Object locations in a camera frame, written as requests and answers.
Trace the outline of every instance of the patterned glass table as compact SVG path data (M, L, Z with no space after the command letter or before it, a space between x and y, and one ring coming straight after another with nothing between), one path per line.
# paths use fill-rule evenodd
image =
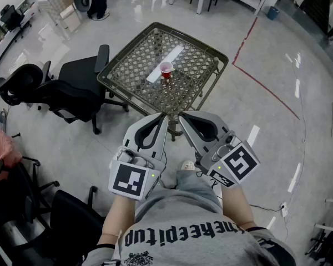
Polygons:
M175 71L170 79L147 81L177 45L184 50L172 62ZM98 81L143 115L166 112L175 141L175 136L182 134L176 130L178 113L201 108L227 63L227 56L199 40L167 25L152 23L110 61Z

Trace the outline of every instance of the red cup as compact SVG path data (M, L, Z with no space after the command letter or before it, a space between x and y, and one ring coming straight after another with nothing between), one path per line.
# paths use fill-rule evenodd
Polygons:
M163 62L159 66L162 76L165 78L170 78L171 72L174 71L174 66L170 62Z

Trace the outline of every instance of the power outlet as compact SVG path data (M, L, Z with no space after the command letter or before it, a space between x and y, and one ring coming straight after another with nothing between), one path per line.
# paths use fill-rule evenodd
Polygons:
M287 213L288 213L286 202L282 203L282 204L280 205L280 208L282 208L282 209L281 209L282 217L285 218L285 217L287 216Z

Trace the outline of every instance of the metal table frame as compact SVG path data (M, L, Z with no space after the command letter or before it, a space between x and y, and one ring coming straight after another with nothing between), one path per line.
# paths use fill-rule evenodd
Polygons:
M138 95L134 94L131 91L128 91L126 88L122 87L119 84L113 83L113 81L110 80L111 75L110 72L113 72L115 68L119 66L119 64L124 60L125 57L127 57L143 40L148 34L150 34L151 31L154 29L159 29L167 34L170 34L174 37L177 37L190 45L196 47L198 50L201 52L207 53L207 55L210 55L216 60L215 64L216 66L213 67L213 71L211 74L209 74L206 77L206 80L202 83L201 87L199 90L194 94L191 102L187 105L186 110L193 109L193 110L200 110L202 105L205 103L207 97L210 95L212 89L216 85L218 79L222 75L222 72L226 68L228 64L228 58L226 55L222 54L221 52L213 49L212 47L209 47L208 45L204 44L203 42L185 34L182 33L174 28L171 28L167 25L161 24L161 23L152 23L148 27L146 27L140 34L138 34L131 42L129 42L110 62L105 66L105 68L98 74L97 80L107 88L108 91L110 91L113 95L116 95L118 98L121 100L125 101L128 105L136 109L138 112L141 114L147 116L150 115L149 112L147 112L143 107L140 105L134 103L131 101L132 96L138 99L139 101L143 102L144 104L148 105L150 108L155 110L156 112L161 112L159 111L158 108L154 107L152 104L148 103L146 100L143 98L139 97ZM219 62L223 63L223 67L221 69L218 68ZM212 76L212 74L216 75L215 80L211 84L210 88L204 95L203 99L201 100L200 104L194 108L192 107L193 102L198 96L203 96L202 89L204 85L209 81L209 78ZM172 135L172 140L175 141L176 136L180 136L183 133L181 131L176 131L175 127L177 122L175 120L171 120L170 125L168 127L168 131Z

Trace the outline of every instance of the forearm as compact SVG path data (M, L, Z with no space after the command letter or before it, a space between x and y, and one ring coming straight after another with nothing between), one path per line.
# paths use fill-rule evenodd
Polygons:
M253 212L240 186L222 186L223 215L230 218L243 229L256 227Z
M104 222L98 244L115 244L120 231L123 233L134 224L135 201L116 195Z

